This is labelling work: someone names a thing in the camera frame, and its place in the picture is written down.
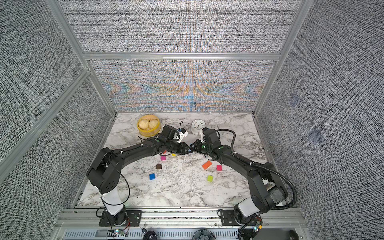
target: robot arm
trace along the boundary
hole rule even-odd
[[[250,221],[255,213],[265,213],[273,208],[276,209],[276,205],[287,197],[288,193],[281,177],[292,188],[294,196],[291,203],[279,208],[286,209],[295,204],[297,194],[295,194],[294,187],[275,170],[272,164],[259,164],[235,153],[233,151],[235,138],[233,138],[231,147],[222,145],[217,136],[217,131],[204,128],[205,142],[198,139],[189,147],[185,142],[181,142],[182,137],[188,134],[184,129],[181,129],[180,133],[174,127],[165,125],[161,133],[147,138],[140,144],[117,150],[103,148],[88,169],[87,177],[101,194],[101,200],[107,210],[106,216],[109,222],[119,226],[124,224],[126,220],[126,210],[116,188],[121,169],[141,158],[154,156],[165,150],[180,155],[194,151],[209,155],[213,160],[233,168],[247,178],[251,197],[234,207],[235,218],[240,224]],[[179,137],[176,140],[174,140],[175,134]]]
[[[179,139],[175,141],[173,138],[176,133]],[[191,148],[185,142],[181,142],[181,135],[187,135],[184,129],[181,129],[180,134],[174,127],[165,125],[161,133],[147,138],[140,144],[117,150],[106,147],[99,152],[87,171],[87,177],[99,190],[101,200],[113,224],[120,225],[125,220],[124,204],[116,188],[121,169],[141,158],[164,151],[180,155],[192,153]]]
[[[196,140],[191,148],[195,152],[209,155],[212,160],[218,161],[220,164],[233,168],[248,180],[251,197],[234,207],[235,217],[239,223],[248,222],[254,213],[268,212],[288,196],[281,178],[266,170],[276,172],[271,163],[253,162],[233,152],[231,147],[221,144],[217,131],[214,129],[205,128],[203,134],[206,142]],[[268,180],[268,183],[264,184],[263,179]]]

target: black mounting plate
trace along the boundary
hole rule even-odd
[[[241,226],[235,218],[234,210],[220,210],[221,225],[223,226]],[[255,225],[256,221],[252,221],[249,224]]]
[[[109,220],[106,216],[107,211],[103,211],[101,214],[99,226],[100,227],[110,227],[111,225],[109,224]],[[127,210],[127,217],[129,218],[129,226],[130,227],[138,227],[140,225],[140,220],[141,220],[141,213],[142,211],[140,210]],[[121,225],[121,227],[125,227],[128,225],[128,222],[125,222]]]

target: vent grille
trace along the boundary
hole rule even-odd
[[[192,239],[193,234],[199,229],[155,229],[159,239]],[[212,232],[217,240],[237,239],[237,228],[224,229],[208,229]],[[113,239],[112,233],[107,230],[67,230],[64,239],[80,240],[80,239]],[[115,237],[115,239],[142,239],[143,233],[141,229],[130,229],[127,234]]]

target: white alarm clock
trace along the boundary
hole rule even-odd
[[[191,132],[195,135],[201,135],[203,133],[203,128],[205,128],[205,122],[197,119],[192,122]]]

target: marble tabletop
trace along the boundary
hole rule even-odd
[[[140,142],[136,127],[143,113],[118,114],[111,133],[105,143],[110,149],[129,147]],[[202,119],[208,128],[227,128],[236,132],[234,149],[243,156],[260,163],[266,163],[263,146],[256,131],[250,113],[155,113],[161,125],[183,121],[182,127],[189,134],[183,139],[187,144],[195,142],[199,136],[190,132],[193,120]],[[220,132],[222,144],[230,145],[232,134]],[[140,159],[125,168],[121,173],[127,179],[131,194],[125,203],[135,207],[232,207],[250,196],[248,182],[230,167],[222,166],[216,170],[217,161],[204,170],[207,162],[204,155],[191,153],[183,156],[167,156],[165,161],[160,156]],[[154,180],[149,175],[155,174]],[[208,175],[213,182],[207,181]],[[128,196],[128,187],[120,178],[117,186],[120,198]],[[98,190],[88,181],[78,206],[102,206]]]

